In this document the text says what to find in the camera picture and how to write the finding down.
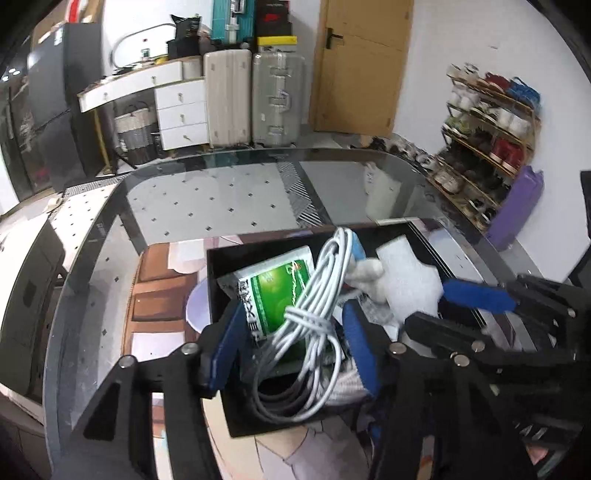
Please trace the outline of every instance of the laundry basket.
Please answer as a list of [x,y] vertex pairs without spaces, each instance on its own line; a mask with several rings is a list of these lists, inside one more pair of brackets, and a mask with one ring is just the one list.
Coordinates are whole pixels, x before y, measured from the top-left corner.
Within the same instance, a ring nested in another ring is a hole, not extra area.
[[134,110],[115,118],[115,128],[128,161],[132,165],[141,165],[158,158],[152,135],[158,131],[158,121],[155,110],[147,104],[140,109],[129,105],[126,110],[129,108]]

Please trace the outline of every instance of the white wall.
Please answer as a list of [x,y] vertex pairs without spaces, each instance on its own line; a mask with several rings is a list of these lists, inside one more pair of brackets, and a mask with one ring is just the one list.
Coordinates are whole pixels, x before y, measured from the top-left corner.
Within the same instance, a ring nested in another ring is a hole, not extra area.
[[17,194],[14,193],[12,182],[8,176],[8,170],[4,164],[2,151],[0,150],[0,215],[18,205]]
[[[103,12],[103,72],[109,75],[114,67],[109,65],[109,53],[122,37],[153,27],[172,23],[170,15],[192,17],[201,15],[203,23],[212,25],[213,0],[105,0]],[[150,55],[167,52],[166,42],[174,38],[174,27],[160,27],[124,40],[117,48],[115,61],[127,65],[140,59],[143,48],[150,49]]]
[[310,107],[310,92],[312,89],[312,73],[314,69],[314,48],[318,32],[320,15],[320,0],[291,0],[291,23],[293,34],[297,37],[298,53],[306,60],[306,82],[304,87],[304,108],[302,123],[308,123],[308,109]]
[[519,76],[542,96],[532,161],[545,189],[517,240],[542,275],[563,280],[589,244],[579,171],[591,169],[591,84],[550,22],[526,0],[414,0],[394,131],[430,153],[444,146],[446,69]]

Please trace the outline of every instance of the white cable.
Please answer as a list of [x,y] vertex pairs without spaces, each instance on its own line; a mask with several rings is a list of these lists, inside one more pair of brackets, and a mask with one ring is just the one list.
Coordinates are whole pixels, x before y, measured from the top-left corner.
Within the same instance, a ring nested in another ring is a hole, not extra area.
[[[342,351],[330,319],[343,286],[352,248],[353,232],[348,228],[337,228],[320,250],[316,269],[304,291],[293,307],[285,309],[285,322],[263,347],[252,384],[252,398],[255,411],[266,421],[307,420],[327,403],[335,388]],[[301,340],[306,342],[306,355],[293,385],[277,395],[260,393],[260,383],[289,348]],[[330,377],[323,376],[322,368],[327,341],[335,352]]]

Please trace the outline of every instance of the black refrigerator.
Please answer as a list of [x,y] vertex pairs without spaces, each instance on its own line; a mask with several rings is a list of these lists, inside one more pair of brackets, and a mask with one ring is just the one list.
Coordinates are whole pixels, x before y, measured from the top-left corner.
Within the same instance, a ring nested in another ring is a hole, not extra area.
[[29,55],[33,136],[57,192],[105,166],[93,115],[77,97],[101,77],[101,24],[64,24]]

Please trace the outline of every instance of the suitcase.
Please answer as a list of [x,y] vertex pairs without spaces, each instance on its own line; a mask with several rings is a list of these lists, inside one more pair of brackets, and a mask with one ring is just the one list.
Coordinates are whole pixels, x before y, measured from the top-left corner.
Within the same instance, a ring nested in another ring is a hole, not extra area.
[[254,26],[255,0],[213,1],[212,40],[231,44],[248,41],[254,38]]
[[204,57],[207,127],[212,147],[251,141],[251,52],[222,50]]
[[252,137],[266,146],[294,143],[300,135],[304,57],[258,53],[252,75]]

